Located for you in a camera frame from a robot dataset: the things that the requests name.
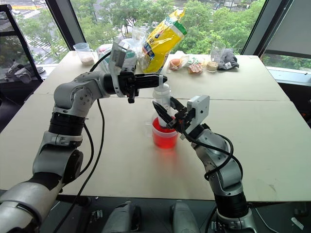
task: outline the red cup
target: red cup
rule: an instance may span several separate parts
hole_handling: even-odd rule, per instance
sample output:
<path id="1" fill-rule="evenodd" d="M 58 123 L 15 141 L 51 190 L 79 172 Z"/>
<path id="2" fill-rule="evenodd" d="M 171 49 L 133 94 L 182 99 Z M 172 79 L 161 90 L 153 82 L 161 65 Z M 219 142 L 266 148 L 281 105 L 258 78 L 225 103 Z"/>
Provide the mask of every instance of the red cup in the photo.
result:
<path id="1" fill-rule="evenodd" d="M 173 148 L 176 145 L 178 132 L 174 129 L 162 128 L 156 117 L 152 122 L 152 138 L 154 143 L 164 149 Z"/>

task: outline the black cable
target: black cable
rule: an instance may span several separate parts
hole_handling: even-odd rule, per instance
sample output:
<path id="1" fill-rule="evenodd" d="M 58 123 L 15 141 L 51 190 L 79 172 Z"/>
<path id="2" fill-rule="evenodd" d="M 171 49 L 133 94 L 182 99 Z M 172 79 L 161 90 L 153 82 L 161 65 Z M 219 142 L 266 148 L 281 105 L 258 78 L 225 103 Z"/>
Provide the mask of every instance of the black cable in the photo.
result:
<path id="1" fill-rule="evenodd" d="M 103 149 L 103 143 L 104 143 L 104 130 L 105 130 L 105 119 L 104 119 L 104 114 L 103 114 L 103 111 L 102 111 L 102 108 L 101 108 L 101 105 L 99 103 L 99 100 L 97 99 L 97 104 L 98 104 L 98 108 L 101 112 L 101 116 L 102 116 L 102 120 L 103 120 L 103 127 L 102 127 L 102 140 L 101 140 L 101 146 L 99 148 L 99 152 L 98 152 L 98 155 L 97 155 L 97 158 L 96 158 L 96 161 L 95 161 L 95 164 L 93 166 L 93 169 L 91 170 L 90 174 L 88 175 L 87 179 L 84 181 L 82 187 L 80 188 L 76 198 L 74 199 L 71 207 L 68 209 L 67 213 L 65 214 L 65 216 L 62 218 L 62 220 L 59 222 L 59 224 L 57 225 L 57 227 L 55 228 L 55 230 L 53 231 L 53 233 L 56 233 L 60 227 L 63 225 L 63 223 L 65 222 L 66 218 L 69 216 L 69 214 L 71 213 L 71 211 L 73 210 L 78 198 L 80 197 L 84 187 L 86 186 L 88 180 L 91 178 L 91 176 L 93 175 L 94 171 L 95 171 L 95 168 L 98 164 L 98 161 L 99 161 L 99 158 L 101 156 L 101 153 L 102 153 L 102 149 Z"/>
<path id="2" fill-rule="evenodd" d="M 102 56 L 93 66 L 92 66 L 92 68 L 89 70 L 90 72 L 93 72 L 94 70 L 95 70 L 95 68 L 98 66 L 98 64 L 100 63 L 100 62 L 102 62 L 103 61 L 103 59 L 105 59 L 107 56 L 109 56 L 111 54 L 111 52 L 109 52 L 109 53 L 107 53 L 107 54 L 105 54 L 104 56 Z"/>
<path id="3" fill-rule="evenodd" d="M 239 162 L 239 160 L 236 157 L 232 156 L 232 158 L 238 164 L 240 171 L 241 171 L 241 179 L 243 179 L 243 167 L 242 167 L 241 163 Z"/>
<path id="4" fill-rule="evenodd" d="M 212 213 L 210 214 L 210 216 L 209 216 L 209 218 L 208 218 L 208 221 L 207 221 L 206 226 L 205 226 L 205 233 L 208 233 L 208 227 L 210 226 L 210 223 L 211 223 L 211 221 L 212 221 L 212 217 L 214 216 L 216 210 L 217 210 L 217 205 L 215 205 L 215 207 L 214 207 Z"/>
<path id="5" fill-rule="evenodd" d="M 226 158 L 226 160 L 225 160 L 222 164 L 220 164 L 218 167 L 214 168 L 213 170 L 208 171 L 207 173 L 205 173 L 204 178 L 205 178 L 207 181 L 208 181 L 208 177 L 209 177 L 210 174 L 212 174 L 212 173 L 214 173 L 214 172 L 216 172 L 216 171 L 219 171 L 219 170 L 222 169 L 224 166 L 226 166 L 227 163 L 229 163 L 230 159 L 231 159 L 232 156 L 233 156 L 233 144 L 232 144 L 232 142 L 229 140 L 229 138 L 227 138 L 227 137 L 225 137 L 225 136 L 223 136 L 223 135 L 221 135 L 221 134 L 218 134 L 218 133 L 216 133 L 216 134 L 219 135 L 220 137 L 222 137 L 224 140 L 226 140 L 226 141 L 229 143 L 229 146 L 230 146 L 230 153 L 228 154 L 228 157 Z"/>
<path id="6" fill-rule="evenodd" d="M 87 126 L 86 126 L 85 123 L 84 123 L 84 129 L 86 130 L 86 133 L 87 133 L 89 142 L 90 142 L 90 144 L 91 144 L 91 156 L 90 156 L 90 158 L 89 158 L 89 161 L 88 161 L 86 167 L 80 172 L 79 176 L 81 176 L 81 175 L 88 169 L 88 167 L 91 165 L 91 163 L 92 163 L 92 161 L 93 161 L 93 157 L 94 157 L 94 144 L 93 144 L 93 139 L 92 139 L 92 136 L 91 136 L 91 134 L 89 133 L 88 128 L 87 128 Z"/>

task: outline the plastic cup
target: plastic cup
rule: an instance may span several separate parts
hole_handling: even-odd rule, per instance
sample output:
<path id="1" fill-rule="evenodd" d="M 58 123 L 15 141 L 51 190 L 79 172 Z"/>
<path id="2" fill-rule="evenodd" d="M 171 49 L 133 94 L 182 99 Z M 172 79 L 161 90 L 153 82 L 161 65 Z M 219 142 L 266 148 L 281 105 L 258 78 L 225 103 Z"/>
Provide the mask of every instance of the plastic cup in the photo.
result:
<path id="1" fill-rule="evenodd" d="M 156 117 L 152 122 L 152 138 L 154 144 L 163 149 L 173 148 L 176 145 L 178 132 L 162 128 Z"/>
<path id="2" fill-rule="evenodd" d="M 83 65 L 90 66 L 95 63 L 95 56 L 94 53 L 92 53 L 94 51 L 89 48 L 88 43 L 78 43 L 75 44 L 73 48 L 76 50 Z"/>
<path id="3" fill-rule="evenodd" d="M 210 50 L 210 59 L 212 62 L 219 63 L 225 50 L 225 44 L 222 42 L 214 42 Z"/>

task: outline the gray cloth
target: gray cloth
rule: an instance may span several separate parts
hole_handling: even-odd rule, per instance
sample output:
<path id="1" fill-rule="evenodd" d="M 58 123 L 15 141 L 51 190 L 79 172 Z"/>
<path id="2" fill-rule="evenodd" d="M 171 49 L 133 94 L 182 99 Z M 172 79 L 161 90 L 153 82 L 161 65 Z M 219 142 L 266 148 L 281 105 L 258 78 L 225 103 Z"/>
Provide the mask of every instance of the gray cloth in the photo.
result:
<path id="1" fill-rule="evenodd" d="M 218 64 L 218 70 L 230 70 L 234 67 L 239 67 L 239 64 L 237 63 L 238 59 L 233 54 L 233 51 L 231 49 L 225 49 L 224 53 L 220 59 L 220 62 Z"/>

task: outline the red liquid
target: red liquid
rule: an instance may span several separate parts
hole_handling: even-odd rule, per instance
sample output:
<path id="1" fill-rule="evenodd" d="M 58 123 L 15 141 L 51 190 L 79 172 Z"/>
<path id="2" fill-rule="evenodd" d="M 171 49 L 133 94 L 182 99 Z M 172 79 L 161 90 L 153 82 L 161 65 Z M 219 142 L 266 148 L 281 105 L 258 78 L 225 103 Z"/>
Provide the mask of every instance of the red liquid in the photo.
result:
<path id="1" fill-rule="evenodd" d="M 159 119 L 156 118 L 152 125 L 160 132 L 163 132 L 163 133 L 171 133 L 171 132 L 174 132 L 175 130 L 170 130 L 170 129 L 165 129 L 165 128 L 162 128 L 159 124 Z M 167 148 L 173 148 L 175 145 L 176 145 L 176 141 L 177 141 L 177 137 L 178 137 L 178 134 L 176 134 L 175 136 L 173 137 L 161 137 L 160 135 L 156 134 L 155 132 L 152 131 L 152 138 L 154 139 L 154 143 L 160 147 L 160 148 L 164 148 L 164 149 L 167 149 Z"/>

